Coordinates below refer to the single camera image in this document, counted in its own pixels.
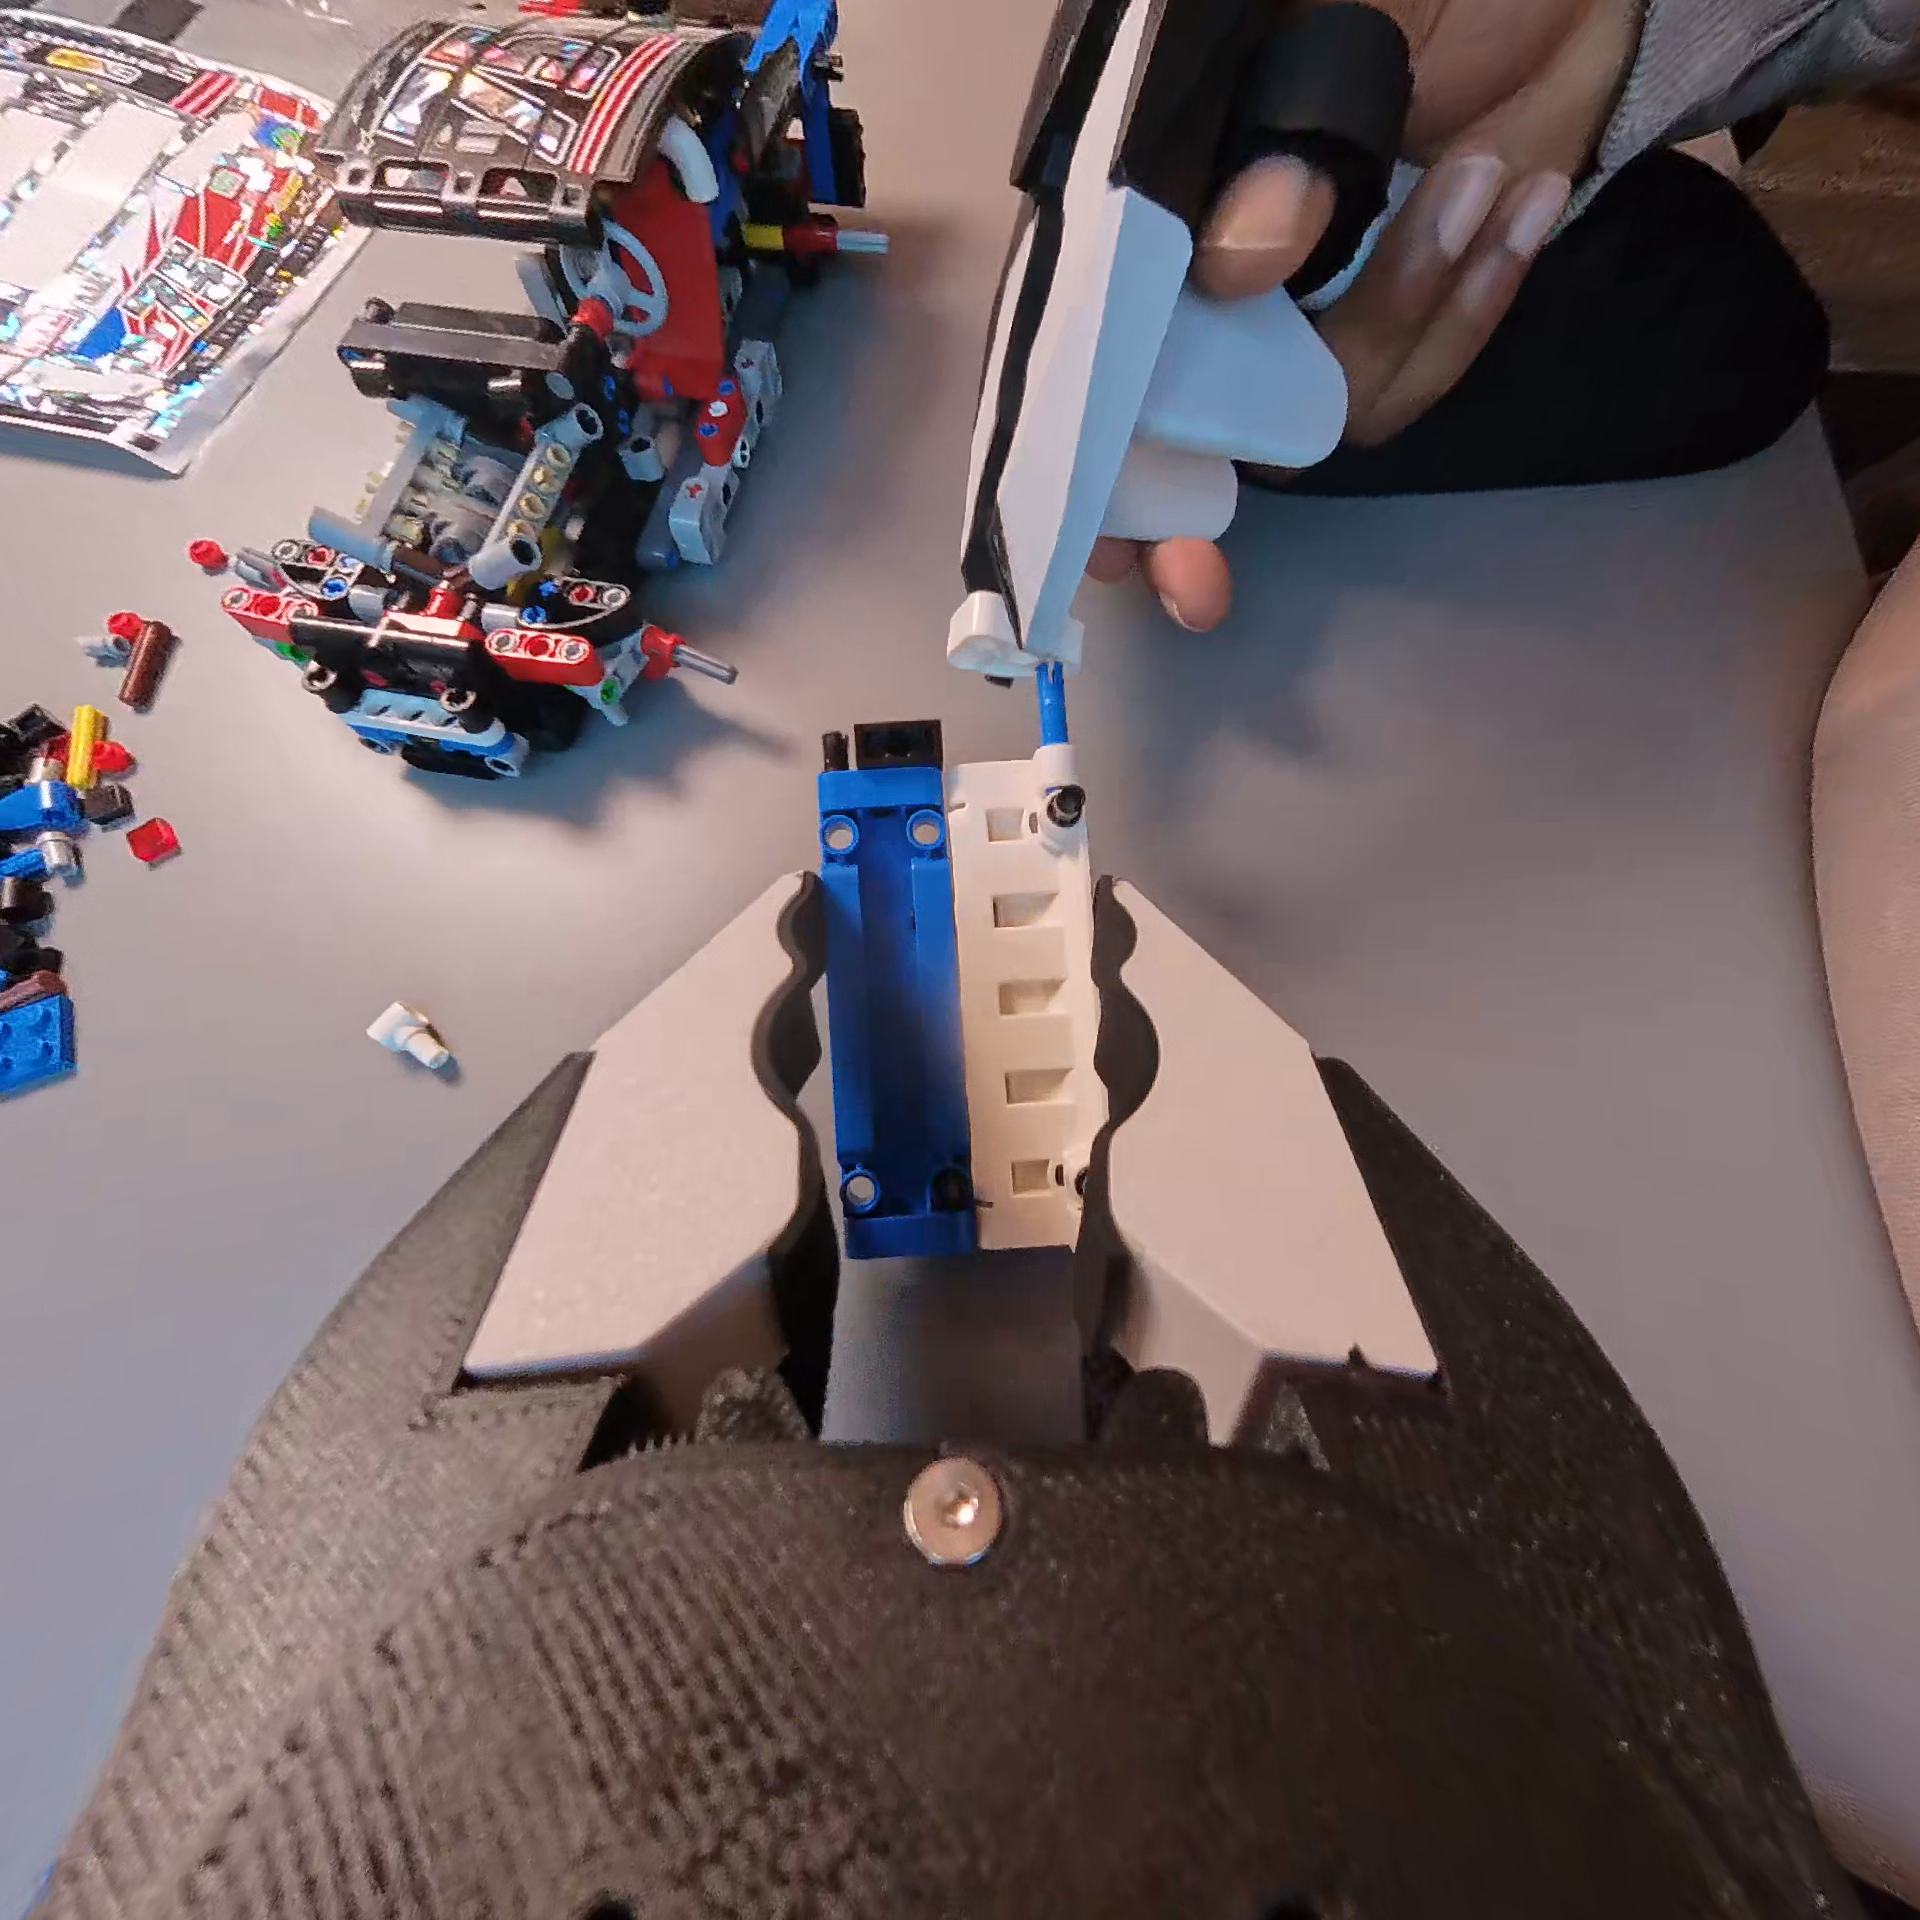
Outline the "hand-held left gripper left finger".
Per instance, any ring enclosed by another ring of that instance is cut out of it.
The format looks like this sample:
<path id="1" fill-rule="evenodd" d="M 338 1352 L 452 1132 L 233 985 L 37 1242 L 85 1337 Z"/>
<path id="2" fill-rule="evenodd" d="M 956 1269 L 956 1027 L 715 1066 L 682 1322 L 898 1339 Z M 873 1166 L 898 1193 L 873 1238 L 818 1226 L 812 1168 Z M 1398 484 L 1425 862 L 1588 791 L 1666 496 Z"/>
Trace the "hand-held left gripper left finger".
<path id="1" fill-rule="evenodd" d="M 784 876 L 597 1039 L 466 1378 L 625 1371 L 700 1403 L 782 1364 L 827 1399 L 837 1234 L 799 1115 L 824 957 L 824 884 Z"/>

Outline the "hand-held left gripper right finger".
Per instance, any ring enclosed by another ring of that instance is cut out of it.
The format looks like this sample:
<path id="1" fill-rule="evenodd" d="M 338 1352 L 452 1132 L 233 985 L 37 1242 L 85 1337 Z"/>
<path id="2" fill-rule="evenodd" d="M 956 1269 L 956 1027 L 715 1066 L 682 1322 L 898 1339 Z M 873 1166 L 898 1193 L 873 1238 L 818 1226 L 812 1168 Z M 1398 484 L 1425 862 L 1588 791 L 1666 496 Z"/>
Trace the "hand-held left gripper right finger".
<path id="1" fill-rule="evenodd" d="M 1130 883 L 1101 879 L 1091 921 L 1084 1346 L 1190 1378 L 1212 1444 L 1246 1436 L 1285 1375 L 1438 1378 L 1310 1045 Z"/>

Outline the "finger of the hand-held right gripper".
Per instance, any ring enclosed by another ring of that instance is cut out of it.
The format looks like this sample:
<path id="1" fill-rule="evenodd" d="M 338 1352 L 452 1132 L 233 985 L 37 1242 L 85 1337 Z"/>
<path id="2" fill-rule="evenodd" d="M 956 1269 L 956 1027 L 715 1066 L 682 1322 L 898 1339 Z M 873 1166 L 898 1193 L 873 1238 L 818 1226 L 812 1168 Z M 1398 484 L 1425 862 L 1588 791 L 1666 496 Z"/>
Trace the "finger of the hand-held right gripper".
<path id="1" fill-rule="evenodd" d="M 1063 256 L 1063 205 L 1069 183 L 1109 181 L 1074 177 L 1057 187 L 1046 187 L 1030 204 L 1021 204 L 1016 238 L 1002 262 L 968 473 L 968 590 L 996 590 L 1008 596 L 1008 570 L 1002 556 L 1002 464 L 1016 438 L 1030 380 L 1030 357 L 1048 301 L 1051 274 Z"/>
<path id="2" fill-rule="evenodd" d="M 1021 642 L 1074 661 L 1069 615 L 1113 496 L 1166 325 L 1190 226 L 1117 183 L 1069 183 L 1063 256 L 1002 464 L 1002 556 Z"/>

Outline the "blue and white lego panel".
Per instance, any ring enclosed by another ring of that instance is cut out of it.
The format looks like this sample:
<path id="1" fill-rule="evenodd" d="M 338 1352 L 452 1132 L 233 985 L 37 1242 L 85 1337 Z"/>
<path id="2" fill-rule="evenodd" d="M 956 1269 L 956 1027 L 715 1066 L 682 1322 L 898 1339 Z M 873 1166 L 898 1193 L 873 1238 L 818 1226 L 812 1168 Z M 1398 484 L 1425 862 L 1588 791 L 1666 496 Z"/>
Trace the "blue and white lego panel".
<path id="1" fill-rule="evenodd" d="M 1074 1248 L 1107 1087 L 1066 668 L 1030 759 L 946 770 L 932 719 L 830 730 L 819 858 L 845 1254 Z"/>

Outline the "person's right forearm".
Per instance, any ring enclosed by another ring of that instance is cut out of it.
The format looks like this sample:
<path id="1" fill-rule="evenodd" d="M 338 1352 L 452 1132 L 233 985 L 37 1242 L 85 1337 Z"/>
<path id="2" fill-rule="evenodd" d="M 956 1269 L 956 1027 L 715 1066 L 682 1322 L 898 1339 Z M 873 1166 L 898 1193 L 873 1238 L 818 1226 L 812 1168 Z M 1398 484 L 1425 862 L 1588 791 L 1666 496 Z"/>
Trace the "person's right forearm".
<path id="1" fill-rule="evenodd" d="M 1768 59 L 1829 2 L 1597 2 L 1580 41 L 1580 133 L 1574 181 L 1599 181 L 1669 131 L 1704 131 Z"/>

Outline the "partly built lego car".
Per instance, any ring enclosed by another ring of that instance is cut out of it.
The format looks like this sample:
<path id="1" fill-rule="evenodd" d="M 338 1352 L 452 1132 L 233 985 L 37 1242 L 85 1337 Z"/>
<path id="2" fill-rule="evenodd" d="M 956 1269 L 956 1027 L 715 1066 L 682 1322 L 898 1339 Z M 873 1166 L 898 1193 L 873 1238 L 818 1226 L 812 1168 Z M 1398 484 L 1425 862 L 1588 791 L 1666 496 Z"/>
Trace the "partly built lego car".
<path id="1" fill-rule="evenodd" d="M 529 312 L 368 301 L 340 340 L 403 426 L 350 515 L 196 543 L 222 612 L 374 753 L 513 780 L 627 692 L 736 665 L 657 628 L 782 406 L 776 322 L 866 204 L 837 2 L 519 2 L 377 51 L 319 138 L 350 222 L 525 243 Z"/>

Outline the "pile of mixed lego pieces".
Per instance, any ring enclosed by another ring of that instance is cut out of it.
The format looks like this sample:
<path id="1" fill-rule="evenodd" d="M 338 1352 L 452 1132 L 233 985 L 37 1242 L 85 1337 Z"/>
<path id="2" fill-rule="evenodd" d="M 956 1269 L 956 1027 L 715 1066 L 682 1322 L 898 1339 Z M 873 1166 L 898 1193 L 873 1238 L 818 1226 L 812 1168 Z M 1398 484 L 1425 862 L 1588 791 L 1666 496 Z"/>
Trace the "pile of mixed lego pieces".
<path id="1" fill-rule="evenodd" d="M 71 641 L 82 668 L 49 698 L 3 698 L 3 1099 L 77 1070 L 77 1004 L 56 944 L 87 862 L 124 849 L 150 871 L 179 857 L 159 802 L 222 780 L 204 628 L 107 612 Z"/>

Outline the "person's right hand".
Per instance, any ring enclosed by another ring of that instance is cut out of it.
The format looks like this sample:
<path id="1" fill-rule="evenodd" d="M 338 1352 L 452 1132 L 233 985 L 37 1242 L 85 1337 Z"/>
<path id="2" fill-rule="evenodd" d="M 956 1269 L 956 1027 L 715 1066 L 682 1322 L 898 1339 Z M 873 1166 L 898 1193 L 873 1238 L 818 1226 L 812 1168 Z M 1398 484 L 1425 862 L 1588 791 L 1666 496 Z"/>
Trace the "person's right hand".
<path id="1" fill-rule="evenodd" d="M 1348 445 L 1384 445 L 1473 366 L 1594 163 L 1639 46 L 1639 2 L 1380 2 L 1415 54 L 1404 156 L 1425 167 L 1354 285 L 1315 320 L 1348 383 Z M 1293 279 L 1335 208 L 1305 159 L 1254 159 L 1215 196 L 1193 285 L 1212 301 Z M 1193 632 L 1232 612 L 1204 538 L 1101 538 L 1089 579 L 1142 570 Z"/>

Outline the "shiny sticker sheet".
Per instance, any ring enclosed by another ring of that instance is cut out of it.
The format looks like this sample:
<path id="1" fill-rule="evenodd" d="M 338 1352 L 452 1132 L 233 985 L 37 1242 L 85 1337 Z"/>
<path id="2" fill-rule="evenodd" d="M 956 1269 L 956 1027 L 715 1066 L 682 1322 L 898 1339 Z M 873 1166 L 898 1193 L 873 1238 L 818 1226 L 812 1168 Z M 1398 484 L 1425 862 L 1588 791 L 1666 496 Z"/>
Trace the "shiny sticker sheet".
<path id="1" fill-rule="evenodd" d="M 358 249 L 332 100 L 178 41 L 3 9 L 3 422 L 194 464 Z"/>

